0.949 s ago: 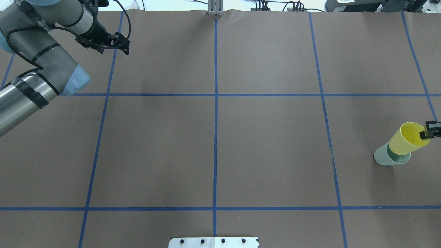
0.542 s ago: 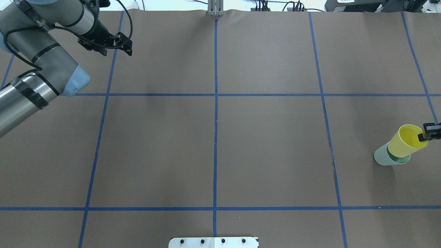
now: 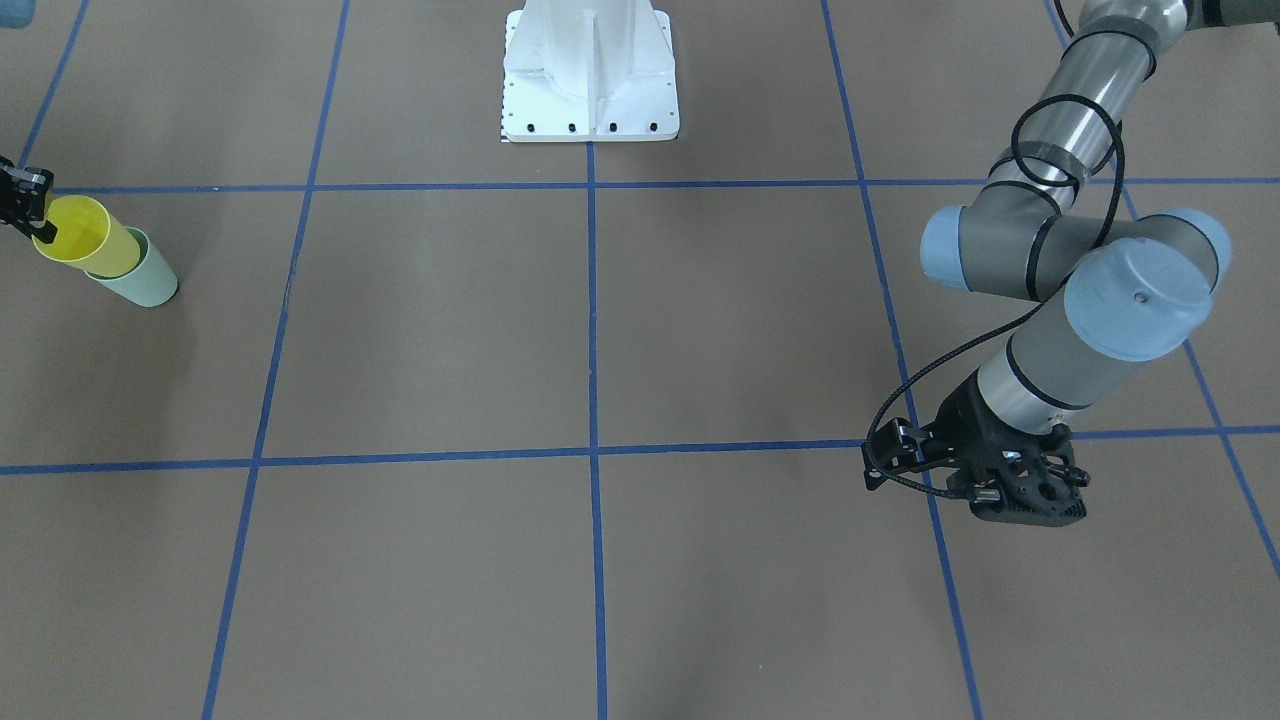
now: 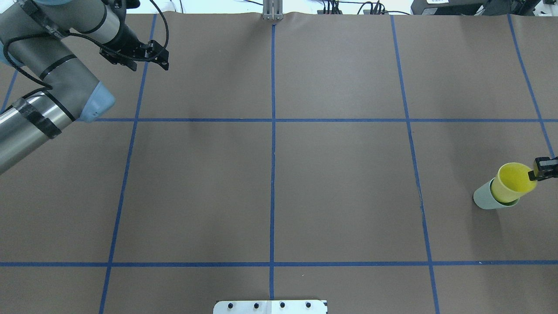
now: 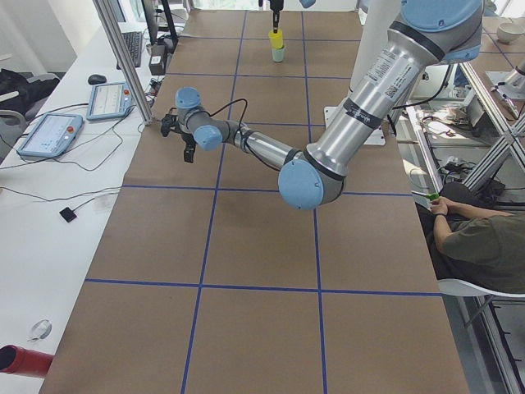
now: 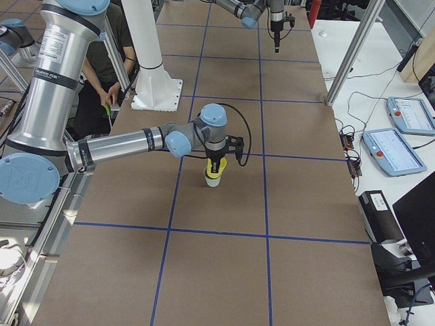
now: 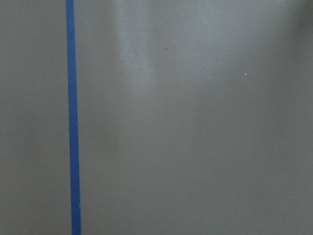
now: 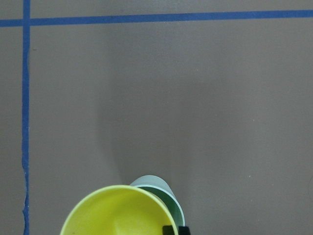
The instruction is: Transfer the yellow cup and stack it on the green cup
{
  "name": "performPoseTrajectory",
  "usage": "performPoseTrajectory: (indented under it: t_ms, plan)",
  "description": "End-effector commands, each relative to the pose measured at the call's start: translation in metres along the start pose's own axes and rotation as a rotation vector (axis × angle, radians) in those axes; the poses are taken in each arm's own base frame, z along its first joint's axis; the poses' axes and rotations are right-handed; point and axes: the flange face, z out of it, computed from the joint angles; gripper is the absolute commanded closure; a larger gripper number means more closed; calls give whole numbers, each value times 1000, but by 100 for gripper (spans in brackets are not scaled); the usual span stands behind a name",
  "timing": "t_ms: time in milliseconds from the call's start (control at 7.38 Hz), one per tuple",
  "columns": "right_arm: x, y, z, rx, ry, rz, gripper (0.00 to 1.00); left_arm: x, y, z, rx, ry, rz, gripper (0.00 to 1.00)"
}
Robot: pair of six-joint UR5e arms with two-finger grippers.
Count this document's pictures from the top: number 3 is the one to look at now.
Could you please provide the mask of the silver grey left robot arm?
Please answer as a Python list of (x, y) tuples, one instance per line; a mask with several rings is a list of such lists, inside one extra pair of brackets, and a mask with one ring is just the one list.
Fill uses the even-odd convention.
[(1207, 318), (1233, 259), (1212, 217), (1172, 208), (1119, 222), (1071, 217), (1087, 182), (1123, 167), (1126, 108), (1193, 29), (1277, 20), (1275, 1), (1088, 1), (1038, 102), (986, 186), (938, 210), (922, 270), (955, 290), (1032, 301), (1000, 351), (927, 424), (914, 471), (948, 468), (946, 495), (984, 521), (1065, 527), (1089, 474), (1073, 420)]

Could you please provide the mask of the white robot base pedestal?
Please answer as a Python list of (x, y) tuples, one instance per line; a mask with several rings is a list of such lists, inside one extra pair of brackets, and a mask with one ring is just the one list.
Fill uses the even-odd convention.
[(637, 143), (678, 137), (669, 14), (649, 1), (526, 1), (504, 22), (500, 137)]

